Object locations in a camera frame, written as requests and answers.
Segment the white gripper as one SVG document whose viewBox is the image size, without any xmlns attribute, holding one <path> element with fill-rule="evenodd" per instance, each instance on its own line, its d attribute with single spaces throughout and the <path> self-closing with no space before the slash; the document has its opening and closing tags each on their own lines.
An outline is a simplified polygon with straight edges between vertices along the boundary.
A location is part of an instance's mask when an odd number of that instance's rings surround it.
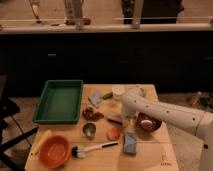
<svg viewBox="0 0 213 171">
<path fill-rule="evenodd" d="M 122 126 L 127 127 L 130 124 L 130 121 L 135 118 L 136 112 L 130 108 L 122 106 L 121 108 L 121 119 Z"/>
</svg>

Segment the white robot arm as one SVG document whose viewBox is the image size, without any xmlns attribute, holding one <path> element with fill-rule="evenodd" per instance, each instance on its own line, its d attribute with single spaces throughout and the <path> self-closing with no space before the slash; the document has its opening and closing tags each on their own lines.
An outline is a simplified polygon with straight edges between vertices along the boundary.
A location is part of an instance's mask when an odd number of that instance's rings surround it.
<svg viewBox="0 0 213 171">
<path fill-rule="evenodd" d="M 183 106 L 152 101 L 140 95 L 137 88 L 121 96 L 122 114 L 136 112 L 167 122 L 203 141 L 199 171 L 213 171 L 213 113 Z"/>
</svg>

